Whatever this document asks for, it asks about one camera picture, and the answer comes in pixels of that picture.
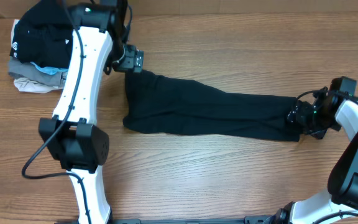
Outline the light blue garment in pile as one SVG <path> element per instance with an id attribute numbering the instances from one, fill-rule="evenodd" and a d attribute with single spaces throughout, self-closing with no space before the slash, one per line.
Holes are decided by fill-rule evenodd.
<path id="1" fill-rule="evenodd" d="M 35 62 L 31 62 L 31 64 L 40 72 L 46 73 L 47 75 L 55 75 L 58 72 L 67 72 L 67 68 L 56 68 L 56 67 L 40 67 Z"/>

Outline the dark green t-shirt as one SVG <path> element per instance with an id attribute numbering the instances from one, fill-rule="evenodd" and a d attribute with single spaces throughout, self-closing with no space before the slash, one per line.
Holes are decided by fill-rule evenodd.
<path id="1" fill-rule="evenodd" d="M 222 134 L 274 141 L 300 139 L 287 122 L 294 97 L 228 93 L 194 80 L 127 73 L 123 125 L 144 134 Z"/>

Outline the grey garment in pile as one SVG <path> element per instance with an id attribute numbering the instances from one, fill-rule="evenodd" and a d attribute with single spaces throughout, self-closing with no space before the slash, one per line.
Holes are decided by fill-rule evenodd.
<path id="1" fill-rule="evenodd" d="M 10 57 L 8 62 L 8 74 L 13 79 L 27 78 L 47 86 L 64 87 L 67 72 L 57 72 L 54 75 L 39 71 L 31 63 L 21 63 L 18 59 Z"/>

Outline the beige garment in pile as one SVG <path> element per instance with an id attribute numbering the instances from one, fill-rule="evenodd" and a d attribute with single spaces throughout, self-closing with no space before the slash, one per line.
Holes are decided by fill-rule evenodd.
<path id="1" fill-rule="evenodd" d="M 28 22 L 14 20 L 11 30 L 10 57 L 18 59 L 21 63 L 35 62 L 40 67 L 67 68 L 67 64 L 65 62 L 60 63 L 53 57 L 53 52 L 47 48 L 50 41 L 44 40 L 46 36 L 46 28 L 38 30 Z M 27 78 L 13 80 L 14 86 L 21 92 L 48 93 L 64 88 L 47 86 Z"/>

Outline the black garment on pile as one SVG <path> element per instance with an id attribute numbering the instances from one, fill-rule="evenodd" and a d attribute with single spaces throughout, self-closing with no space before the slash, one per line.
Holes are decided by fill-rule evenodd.
<path id="1" fill-rule="evenodd" d="M 22 63 L 67 69 L 73 48 L 73 27 L 63 6 L 41 0 L 14 27 L 10 56 Z"/>

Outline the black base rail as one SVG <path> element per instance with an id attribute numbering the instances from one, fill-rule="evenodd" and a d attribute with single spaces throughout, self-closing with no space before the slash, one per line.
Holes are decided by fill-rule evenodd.
<path id="1" fill-rule="evenodd" d="M 190 220 L 140 220 L 119 219 L 110 220 L 111 224 L 273 224 L 274 216 L 248 216 L 244 218 L 213 218 Z"/>

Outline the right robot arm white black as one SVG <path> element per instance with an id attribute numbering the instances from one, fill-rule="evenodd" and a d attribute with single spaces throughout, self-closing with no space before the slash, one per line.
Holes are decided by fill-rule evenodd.
<path id="1" fill-rule="evenodd" d="M 350 143 L 332 169 L 327 187 L 306 200 L 289 203 L 267 223 L 334 223 L 358 217 L 358 101 L 344 100 L 335 120 Z"/>

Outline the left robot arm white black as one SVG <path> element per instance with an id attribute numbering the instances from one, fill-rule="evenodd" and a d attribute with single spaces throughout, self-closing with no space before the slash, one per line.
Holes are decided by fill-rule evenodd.
<path id="1" fill-rule="evenodd" d="M 96 108 L 104 74 L 140 73 L 144 53 L 127 43 L 131 29 L 127 1 L 81 3 L 66 10 L 73 24 L 67 80 L 50 119 L 39 134 L 51 156 L 69 176 L 80 211 L 77 223 L 112 223 L 103 182 L 109 136 L 97 127 Z"/>

